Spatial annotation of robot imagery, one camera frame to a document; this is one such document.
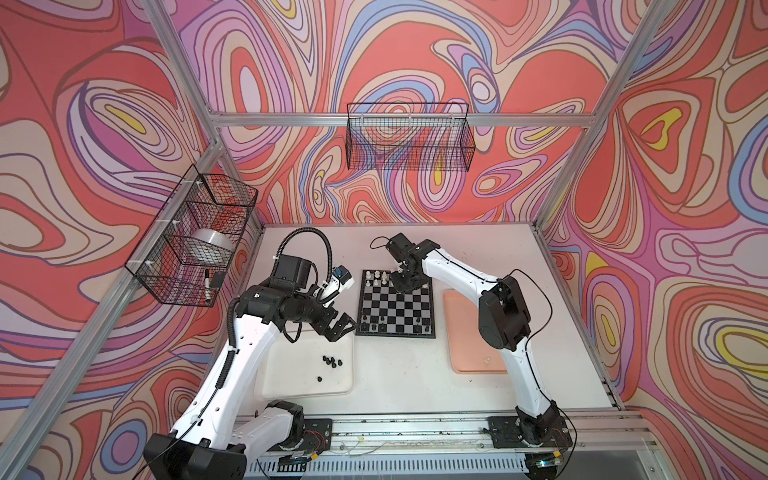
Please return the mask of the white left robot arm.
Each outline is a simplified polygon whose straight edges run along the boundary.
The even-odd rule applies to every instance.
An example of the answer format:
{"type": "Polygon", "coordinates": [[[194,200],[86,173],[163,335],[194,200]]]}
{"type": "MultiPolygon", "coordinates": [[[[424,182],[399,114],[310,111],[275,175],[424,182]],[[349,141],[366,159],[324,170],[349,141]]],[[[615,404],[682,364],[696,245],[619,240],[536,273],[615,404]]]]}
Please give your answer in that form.
{"type": "Polygon", "coordinates": [[[241,479],[250,462],[273,448],[302,451],[311,460],[328,442],[305,427],[302,406],[270,402],[252,420],[236,419],[247,388],[273,344],[297,338],[289,323],[309,326],[336,342],[354,329],[352,318],[333,302],[354,278],[343,265],[333,267],[324,285],[308,285],[308,260],[280,255],[270,277],[236,297],[225,317],[227,344],[191,405],[167,434],[154,434],[143,457],[156,479],[241,479]]]}

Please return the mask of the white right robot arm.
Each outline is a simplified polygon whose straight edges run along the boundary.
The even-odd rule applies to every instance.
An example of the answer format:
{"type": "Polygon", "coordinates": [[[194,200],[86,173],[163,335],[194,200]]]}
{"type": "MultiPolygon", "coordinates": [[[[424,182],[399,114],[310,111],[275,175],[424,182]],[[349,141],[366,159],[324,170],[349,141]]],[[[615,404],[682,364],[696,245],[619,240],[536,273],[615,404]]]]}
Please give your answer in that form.
{"type": "Polygon", "coordinates": [[[429,279],[440,281],[478,309],[478,332],[487,345],[501,353],[516,396],[522,441],[541,446],[563,419],[557,403],[538,379],[530,339],[531,313],[521,286],[508,274],[495,277],[454,258],[432,240],[411,242],[404,234],[390,237],[386,250],[398,264],[391,276],[396,290],[411,292],[429,279]]]}

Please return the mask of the black chess pieces in tray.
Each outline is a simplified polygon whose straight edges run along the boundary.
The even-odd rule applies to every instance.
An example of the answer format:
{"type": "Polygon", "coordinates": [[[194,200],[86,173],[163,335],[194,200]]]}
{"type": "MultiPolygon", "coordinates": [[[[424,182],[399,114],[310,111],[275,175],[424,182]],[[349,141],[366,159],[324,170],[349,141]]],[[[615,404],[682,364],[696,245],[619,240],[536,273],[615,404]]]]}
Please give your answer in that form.
{"type": "Polygon", "coordinates": [[[343,358],[323,355],[321,357],[321,372],[317,375],[317,381],[319,383],[335,381],[343,372],[343,358]]]}

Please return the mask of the black and grey chessboard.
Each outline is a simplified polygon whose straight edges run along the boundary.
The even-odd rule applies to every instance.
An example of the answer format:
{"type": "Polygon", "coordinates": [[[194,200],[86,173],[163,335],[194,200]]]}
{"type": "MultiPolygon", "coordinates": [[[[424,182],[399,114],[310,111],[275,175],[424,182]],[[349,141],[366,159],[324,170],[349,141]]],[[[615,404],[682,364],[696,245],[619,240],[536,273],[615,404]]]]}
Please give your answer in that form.
{"type": "Polygon", "coordinates": [[[434,339],[436,322],[432,281],[399,292],[387,270],[364,270],[358,302],[356,335],[434,339]]]}

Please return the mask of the white plastic tray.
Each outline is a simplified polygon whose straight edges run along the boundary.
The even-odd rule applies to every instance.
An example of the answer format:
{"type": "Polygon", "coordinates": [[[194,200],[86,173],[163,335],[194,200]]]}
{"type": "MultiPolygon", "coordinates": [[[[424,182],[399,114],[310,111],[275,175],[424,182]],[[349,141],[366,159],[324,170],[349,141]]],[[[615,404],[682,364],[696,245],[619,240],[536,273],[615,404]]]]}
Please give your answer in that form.
{"type": "Polygon", "coordinates": [[[257,371],[254,395],[264,400],[342,395],[355,384],[355,335],[328,342],[312,329],[304,330],[296,343],[280,336],[269,349],[257,371]],[[335,381],[317,381],[321,357],[344,359],[344,372],[335,381]]]}

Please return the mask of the pink plastic tray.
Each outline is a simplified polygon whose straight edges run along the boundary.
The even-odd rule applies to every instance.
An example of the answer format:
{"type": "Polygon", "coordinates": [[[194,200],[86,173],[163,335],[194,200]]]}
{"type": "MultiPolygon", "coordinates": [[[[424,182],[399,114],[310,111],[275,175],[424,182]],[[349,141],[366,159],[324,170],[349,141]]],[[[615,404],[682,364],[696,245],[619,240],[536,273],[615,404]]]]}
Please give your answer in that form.
{"type": "Polygon", "coordinates": [[[476,305],[452,289],[444,292],[443,304],[452,369],[458,374],[506,374],[499,350],[479,333],[476,305]]]}

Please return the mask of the silver tape roll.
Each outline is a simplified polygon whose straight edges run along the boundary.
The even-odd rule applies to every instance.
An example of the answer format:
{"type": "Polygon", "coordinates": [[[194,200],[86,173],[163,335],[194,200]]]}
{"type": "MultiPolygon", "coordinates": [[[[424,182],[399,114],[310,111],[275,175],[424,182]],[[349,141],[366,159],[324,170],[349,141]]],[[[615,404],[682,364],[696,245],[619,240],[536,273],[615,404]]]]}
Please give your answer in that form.
{"type": "Polygon", "coordinates": [[[213,230],[209,228],[200,228],[192,234],[192,237],[205,244],[211,245],[219,249],[223,249],[225,251],[231,252],[235,250],[235,245],[231,240],[231,238],[227,234],[224,234],[217,230],[213,230]]]}

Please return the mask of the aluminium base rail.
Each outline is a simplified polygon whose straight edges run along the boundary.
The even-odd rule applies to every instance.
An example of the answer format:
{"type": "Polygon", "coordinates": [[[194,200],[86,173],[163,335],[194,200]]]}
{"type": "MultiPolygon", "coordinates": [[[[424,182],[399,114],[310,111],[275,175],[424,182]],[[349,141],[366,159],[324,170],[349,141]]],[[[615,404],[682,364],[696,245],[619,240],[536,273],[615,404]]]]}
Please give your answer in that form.
{"type": "MultiPolygon", "coordinates": [[[[362,456],[400,453],[485,453],[495,449],[492,412],[332,415],[328,452],[362,456]]],[[[659,444],[641,414],[626,410],[569,410],[565,425],[549,440],[514,452],[623,451],[657,449],[659,444]]]]}

